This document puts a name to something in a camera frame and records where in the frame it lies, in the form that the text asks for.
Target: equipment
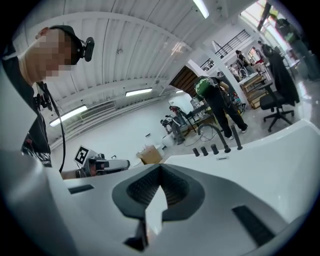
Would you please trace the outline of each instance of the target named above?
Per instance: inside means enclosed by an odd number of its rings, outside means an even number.
[[[80,146],[74,161],[80,169],[80,177],[91,177],[105,174],[113,174],[128,170],[130,167],[129,160],[106,160],[105,155]]]

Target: black cap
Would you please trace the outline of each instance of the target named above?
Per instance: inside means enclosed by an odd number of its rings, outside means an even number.
[[[72,65],[77,64],[80,58],[83,58],[83,46],[80,39],[76,36],[74,29],[68,25],[55,25],[49,28],[50,30],[60,29],[66,33],[73,41],[76,47],[76,59],[72,61]]]

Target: white wall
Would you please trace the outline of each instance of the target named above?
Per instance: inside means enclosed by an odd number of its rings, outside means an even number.
[[[186,114],[194,110],[194,107],[192,106],[190,101],[191,96],[185,92],[180,92],[177,94],[177,96],[174,96],[168,100],[171,106],[179,107]]]
[[[103,153],[106,159],[111,159],[113,155],[116,155],[117,159],[126,159],[133,163],[137,159],[136,153],[141,151],[145,144],[160,144],[162,138],[167,134],[160,120],[164,119],[165,115],[172,114],[169,106],[167,100],[162,100],[68,141],[63,170],[78,168],[73,159],[80,145],[97,153]],[[54,168],[60,167],[62,154],[62,146],[52,151],[51,160]]]

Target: floor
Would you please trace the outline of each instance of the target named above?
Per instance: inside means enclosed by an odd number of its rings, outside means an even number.
[[[286,117],[292,123],[295,123],[300,119],[306,119],[308,121],[311,121],[320,129],[320,81],[308,82],[302,78],[296,77],[295,84],[300,95],[300,103],[298,103],[294,107],[291,105],[284,105],[284,111],[294,110],[295,114],[294,117],[291,117],[291,115],[287,115]],[[249,109],[246,110],[245,113],[243,113],[242,118],[244,122],[249,126],[247,132],[241,133],[239,128],[235,126],[238,131],[241,144],[247,144],[262,139],[270,134],[274,134],[288,127],[288,124],[284,120],[280,119],[274,124],[271,132],[268,132],[269,125],[272,122],[272,118],[267,119],[266,122],[264,122],[263,117],[270,114],[272,114],[270,110],[262,110],[261,108]],[[170,156],[193,154],[193,148],[197,148],[199,153],[202,154],[200,150],[202,146],[205,146],[207,151],[211,151],[210,146],[212,144],[216,144],[218,150],[223,149],[224,147],[219,136],[215,134],[216,132],[212,132],[212,129],[210,127],[203,128],[202,138],[200,138],[200,136],[194,131],[191,131],[185,138],[184,144],[175,144],[174,146],[165,148],[163,150],[164,156],[161,162],[166,161]],[[229,147],[235,147],[237,145],[235,139],[226,139],[226,142]]]

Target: cardboard box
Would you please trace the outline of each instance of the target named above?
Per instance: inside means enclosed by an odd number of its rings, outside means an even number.
[[[142,160],[142,162],[147,164],[159,164],[162,160],[161,155],[154,145],[148,146],[145,150],[137,153],[136,156]]]

